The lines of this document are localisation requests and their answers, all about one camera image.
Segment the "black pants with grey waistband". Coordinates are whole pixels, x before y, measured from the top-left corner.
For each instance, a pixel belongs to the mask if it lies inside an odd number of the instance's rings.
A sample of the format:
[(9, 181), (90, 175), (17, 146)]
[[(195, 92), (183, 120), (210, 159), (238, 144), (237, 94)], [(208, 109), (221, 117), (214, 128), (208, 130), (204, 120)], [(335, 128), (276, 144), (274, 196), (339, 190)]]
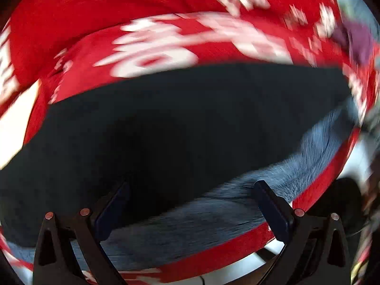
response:
[(256, 181), (296, 199), (357, 120), (337, 68), (199, 66), (71, 96), (1, 171), (4, 235), (25, 259), (45, 213), (109, 196), (95, 235), (115, 267), (171, 264), (261, 225)]

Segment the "purple cloth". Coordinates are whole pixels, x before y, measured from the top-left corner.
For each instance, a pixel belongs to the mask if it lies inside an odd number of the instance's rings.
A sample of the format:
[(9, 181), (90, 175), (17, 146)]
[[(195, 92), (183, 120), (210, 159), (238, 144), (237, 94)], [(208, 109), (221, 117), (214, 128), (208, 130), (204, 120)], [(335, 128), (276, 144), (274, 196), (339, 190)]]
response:
[(348, 19), (344, 20), (342, 25), (347, 36), (350, 58), (360, 66), (367, 64), (374, 45), (370, 29), (363, 23)]

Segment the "red blanket with white lettering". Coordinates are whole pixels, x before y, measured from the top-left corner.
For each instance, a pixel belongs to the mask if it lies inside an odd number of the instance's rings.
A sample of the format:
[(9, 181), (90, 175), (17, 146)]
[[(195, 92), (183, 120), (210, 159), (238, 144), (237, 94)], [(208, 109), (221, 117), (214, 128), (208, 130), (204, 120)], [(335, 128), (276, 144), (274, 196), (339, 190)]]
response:
[[(1, 171), (36, 135), (51, 105), (102, 86), (211, 65), (337, 68), (358, 112), (350, 136), (296, 199), (286, 200), (265, 182), (293, 209), (319, 218), (337, 214), (347, 235), (348, 220), (361, 217), (360, 191), (338, 175), (379, 94), (379, 44), (374, 39), (368, 63), (357, 64), (343, 31), (346, 19), (361, 23), (343, 0), (20, 0), (1, 30)], [(261, 225), (208, 250), (122, 271), (95, 235), (109, 202), (106, 196), (71, 216), (45, 213), (34, 253), (25, 259), (10, 247), (1, 224), (1, 281), (204, 283), (210, 272), (259, 257), (276, 239), (263, 217)]]

